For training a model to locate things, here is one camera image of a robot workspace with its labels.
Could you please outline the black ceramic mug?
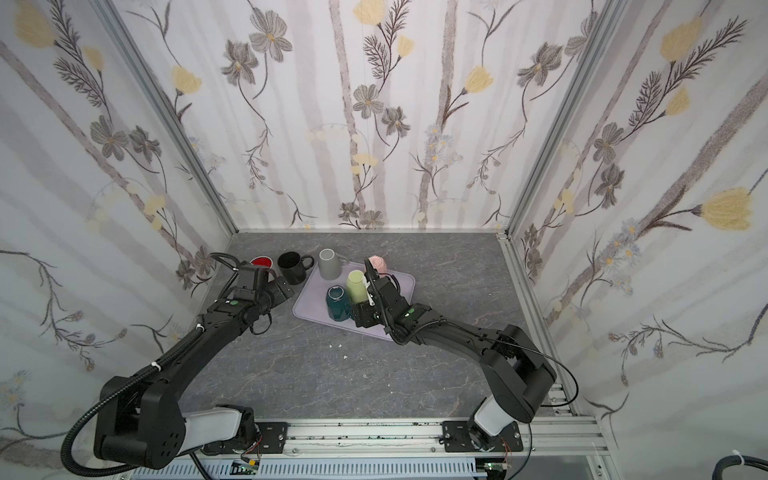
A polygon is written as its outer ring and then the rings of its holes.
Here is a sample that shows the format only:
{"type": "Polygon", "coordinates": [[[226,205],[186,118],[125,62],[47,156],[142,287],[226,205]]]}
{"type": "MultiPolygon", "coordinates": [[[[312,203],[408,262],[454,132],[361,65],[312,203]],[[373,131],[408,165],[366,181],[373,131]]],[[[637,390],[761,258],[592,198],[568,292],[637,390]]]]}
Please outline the black ceramic mug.
{"type": "Polygon", "coordinates": [[[307,272],[315,265],[312,255],[301,255],[296,251],[288,251],[277,259],[280,273],[290,285],[299,285],[306,280],[307,272]]]}

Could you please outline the cream mug red inside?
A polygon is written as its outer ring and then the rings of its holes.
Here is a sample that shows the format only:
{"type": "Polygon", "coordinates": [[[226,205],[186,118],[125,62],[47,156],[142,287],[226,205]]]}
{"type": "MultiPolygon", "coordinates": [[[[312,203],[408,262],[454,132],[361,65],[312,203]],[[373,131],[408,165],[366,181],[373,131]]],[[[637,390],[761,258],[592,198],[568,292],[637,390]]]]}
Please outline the cream mug red inside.
{"type": "Polygon", "coordinates": [[[260,255],[254,257],[250,260],[250,264],[256,268],[265,269],[267,271],[269,281],[274,280],[277,277],[277,274],[274,270],[274,261],[269,256],[260,255]]]}

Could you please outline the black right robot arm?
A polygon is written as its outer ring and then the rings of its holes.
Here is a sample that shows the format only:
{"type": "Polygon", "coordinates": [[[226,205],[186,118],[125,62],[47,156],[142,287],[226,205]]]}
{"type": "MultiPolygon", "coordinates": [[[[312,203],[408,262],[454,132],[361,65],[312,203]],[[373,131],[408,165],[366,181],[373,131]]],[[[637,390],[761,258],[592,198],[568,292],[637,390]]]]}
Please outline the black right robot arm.
{"type": "Polygon", "coordinates": [[[481,368],[491,394],[466,422],[466,435],[476,450],[493,450],[513,422],[531,422],[543,406],[557,374],[550,357],[519,327],[502,330],[454,321],[430,306],[409,303],[399,282],[364,263],[368,299],[353,306],[359,328],[381,325],[398,345],[442,349],[481,368]]]}

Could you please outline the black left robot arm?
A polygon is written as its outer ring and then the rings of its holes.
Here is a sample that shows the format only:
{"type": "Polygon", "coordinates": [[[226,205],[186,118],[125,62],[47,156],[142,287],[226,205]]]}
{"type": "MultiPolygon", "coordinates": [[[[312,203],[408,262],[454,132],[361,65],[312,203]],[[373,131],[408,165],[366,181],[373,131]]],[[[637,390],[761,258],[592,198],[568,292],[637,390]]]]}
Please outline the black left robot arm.
{"type": "Polygon", "coordinates": [[[270,270],[240,267],[233,283],[200,315],[195,328],[158,360],[102,389],[94,454],[101,460],[160,469],[197,448],[248,450],[261,433],[250,407],[223,405],[185,413],[180,399],[194,378],[227,345],[294,294],[270,270]]]}

